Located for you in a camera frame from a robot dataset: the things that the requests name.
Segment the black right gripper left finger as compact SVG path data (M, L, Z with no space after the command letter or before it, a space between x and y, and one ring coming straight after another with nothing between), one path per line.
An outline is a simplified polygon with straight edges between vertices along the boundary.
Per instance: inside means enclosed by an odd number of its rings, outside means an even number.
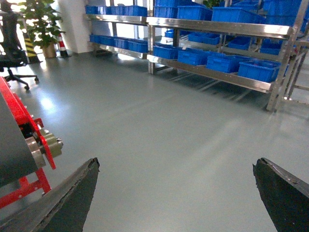
M0 222L2 232L82 232L96 189L99 161L91 158L60 185Z

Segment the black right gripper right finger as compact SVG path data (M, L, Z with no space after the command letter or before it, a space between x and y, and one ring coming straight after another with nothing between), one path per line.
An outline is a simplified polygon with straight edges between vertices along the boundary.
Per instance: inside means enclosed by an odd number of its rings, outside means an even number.
M260 158L253 175L261 200L279 232L309 230L309 185L274 162Z

